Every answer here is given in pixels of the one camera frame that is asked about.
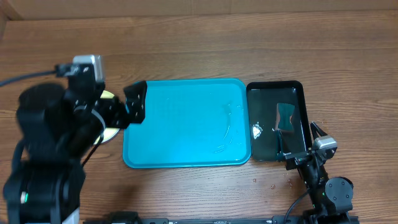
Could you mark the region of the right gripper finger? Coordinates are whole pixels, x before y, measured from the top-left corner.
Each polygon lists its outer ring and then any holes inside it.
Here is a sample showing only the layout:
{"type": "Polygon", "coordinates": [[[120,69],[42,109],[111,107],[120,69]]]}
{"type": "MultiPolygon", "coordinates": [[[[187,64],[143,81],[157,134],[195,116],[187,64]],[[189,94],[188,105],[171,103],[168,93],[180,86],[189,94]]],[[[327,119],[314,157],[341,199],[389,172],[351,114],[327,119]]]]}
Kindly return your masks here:
{"type": "Polygon", "coordinates": [[[324,137],[327,135],[327,133],[324,132],[315,122],[310,123],[310,130],[314,140],[316,140],[316,138],[324,137]]]}
{"type": "Polygon", "coordinates": [[[279,129],[276,131],[276,138],[277,138],[277,154],[284,155],[288,147],[284,141],[283,134],[279,129]]]}

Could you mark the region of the green sponge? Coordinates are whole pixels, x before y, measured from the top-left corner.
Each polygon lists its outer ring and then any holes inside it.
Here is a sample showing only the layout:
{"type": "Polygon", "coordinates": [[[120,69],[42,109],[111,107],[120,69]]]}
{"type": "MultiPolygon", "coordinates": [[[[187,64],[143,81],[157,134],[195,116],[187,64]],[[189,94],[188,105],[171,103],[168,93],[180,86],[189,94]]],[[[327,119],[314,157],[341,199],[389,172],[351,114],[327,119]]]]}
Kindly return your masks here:
{"type": "Polygon", "coordinates": [[[275,128],[282,132],[293,132],[292,117],[295,106],[288,103],[278,103],[276,108],[275,128]]]}

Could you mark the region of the yellow-green plate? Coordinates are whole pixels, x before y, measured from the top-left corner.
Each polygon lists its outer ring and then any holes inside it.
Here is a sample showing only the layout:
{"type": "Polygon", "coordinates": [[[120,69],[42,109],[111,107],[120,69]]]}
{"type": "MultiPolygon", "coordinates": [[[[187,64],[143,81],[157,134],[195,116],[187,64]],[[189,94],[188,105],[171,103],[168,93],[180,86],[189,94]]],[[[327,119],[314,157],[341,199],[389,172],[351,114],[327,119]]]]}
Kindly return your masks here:
{"type": "MultiPolygon", "coordinates": [[[[102,95],[101,95],[101,99],[110,99],[113,98],[114,94],[104,90],[102,95]]],[[[103,139],[101,141],[102,144],[109,142],[110,140],[112,140],[113,137],[115,137],[119,132],[118,128],[106,128],[103,132],[103,139]]]]}

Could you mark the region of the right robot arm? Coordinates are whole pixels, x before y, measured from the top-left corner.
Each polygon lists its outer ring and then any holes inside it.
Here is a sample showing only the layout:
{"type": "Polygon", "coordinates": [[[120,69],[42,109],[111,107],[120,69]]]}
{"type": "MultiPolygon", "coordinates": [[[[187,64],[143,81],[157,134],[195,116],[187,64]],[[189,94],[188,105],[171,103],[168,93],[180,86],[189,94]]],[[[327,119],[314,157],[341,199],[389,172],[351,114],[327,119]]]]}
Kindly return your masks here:
{"type": "Polygon", "coordinates": [[[310,124],[313,145],[299,153],[284,152],[287,145],[281,131],[276,131],[277,160],[285,162],[287,170],[298,170],[304,181],[306,191],[287,210],[284,223],[358,223],[358,217],[350,217],[353,209],[353,183],[346,177],[329,178],[325,163],[337,150],[335,139],[324,132],[316,123],[310,124]],[[304,197],[309,196],[313,208],[306,210],[298,218],[291,218],[290,213],[304,197]]]}

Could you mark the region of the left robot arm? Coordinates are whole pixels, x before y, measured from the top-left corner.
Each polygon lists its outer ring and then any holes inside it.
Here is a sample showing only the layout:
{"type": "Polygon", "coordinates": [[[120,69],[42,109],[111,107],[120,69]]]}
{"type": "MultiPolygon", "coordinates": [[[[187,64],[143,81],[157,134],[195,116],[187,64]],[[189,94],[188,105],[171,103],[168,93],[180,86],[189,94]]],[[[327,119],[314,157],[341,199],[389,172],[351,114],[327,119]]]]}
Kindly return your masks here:
{"type": "Polygon", "coordinates": [[[125,101],[102,98],[104,88],[94,75],[71,75],[67,87],[43,83],[20,95],[22,139],[3,188],[10,223],[70,221],[80,207],[83,167],[104,130],[143,122],[145,81],[126,86],[125,101]]]}

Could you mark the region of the black rectangular tray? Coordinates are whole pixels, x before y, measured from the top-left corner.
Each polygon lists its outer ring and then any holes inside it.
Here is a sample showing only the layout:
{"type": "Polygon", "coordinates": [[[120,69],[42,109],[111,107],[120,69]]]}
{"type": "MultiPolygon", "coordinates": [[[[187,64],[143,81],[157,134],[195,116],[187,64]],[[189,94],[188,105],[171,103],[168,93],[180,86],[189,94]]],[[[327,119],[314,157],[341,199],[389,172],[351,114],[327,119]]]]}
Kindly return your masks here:
{"type": "Polygon", "coordinates": [[[246,97],[254,160],[277,160],[275,121],[278,103],[295,106],[292,117],[294,131],[281,131],[288,147],[286,154],[304,152],[312,146],[305,96],[300,82],[252,82],[246,87],[246,97]]]}

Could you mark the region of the teal plastic tray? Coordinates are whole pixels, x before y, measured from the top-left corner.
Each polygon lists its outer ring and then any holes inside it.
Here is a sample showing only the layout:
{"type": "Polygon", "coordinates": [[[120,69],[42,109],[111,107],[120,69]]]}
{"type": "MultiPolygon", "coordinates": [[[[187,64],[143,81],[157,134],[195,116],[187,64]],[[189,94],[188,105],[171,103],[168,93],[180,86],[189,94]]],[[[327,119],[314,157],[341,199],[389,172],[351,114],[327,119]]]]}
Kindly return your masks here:
{"type": "Polygon", "coordinates": [[[124,131],[131,168],[237,166],[251,156],[246,86],[237,78],[148,81],[145,111],[124,131]]]}

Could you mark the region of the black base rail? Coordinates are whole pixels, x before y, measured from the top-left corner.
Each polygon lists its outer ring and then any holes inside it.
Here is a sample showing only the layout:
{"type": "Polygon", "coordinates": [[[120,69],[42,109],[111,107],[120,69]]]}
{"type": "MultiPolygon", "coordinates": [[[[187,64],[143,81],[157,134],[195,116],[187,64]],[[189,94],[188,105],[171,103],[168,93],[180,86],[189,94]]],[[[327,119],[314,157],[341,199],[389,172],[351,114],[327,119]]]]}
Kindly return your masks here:
{"type": "Polygon", "coordinates": [[[83,224],[304,224],[307,221],[300,216],[288,217],[286,222],[284,216],[273,216],[272,218],[240,218],[240,219],[185,219],[169,220],[167,218],[144,218],[138,217],[137,212],[114,212],[103,219],[85,220],[83,224]]]}

